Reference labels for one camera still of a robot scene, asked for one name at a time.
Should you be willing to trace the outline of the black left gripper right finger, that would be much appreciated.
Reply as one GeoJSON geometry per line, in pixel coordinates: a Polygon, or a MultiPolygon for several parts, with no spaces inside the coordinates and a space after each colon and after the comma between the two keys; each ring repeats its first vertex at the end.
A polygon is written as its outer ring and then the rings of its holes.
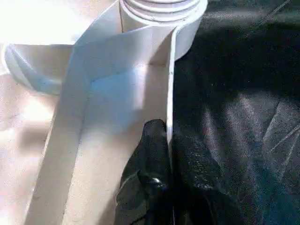
{"type": "Polygon", "coordinates": [[[222,189],[220,167],[203,142],[179,132],[172,137],[175,221],[179,225],[234,225],[236,208],[222,189]]]}

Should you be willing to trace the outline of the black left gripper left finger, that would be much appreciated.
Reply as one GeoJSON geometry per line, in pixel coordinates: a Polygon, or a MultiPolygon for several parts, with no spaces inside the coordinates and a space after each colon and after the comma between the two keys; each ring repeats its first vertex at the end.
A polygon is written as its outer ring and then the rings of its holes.
{"type": "Polygon", "coordinates": [[[166,125],[150,120],[123,170],[114,224],[171,225],[172,181],[166,125]]]}

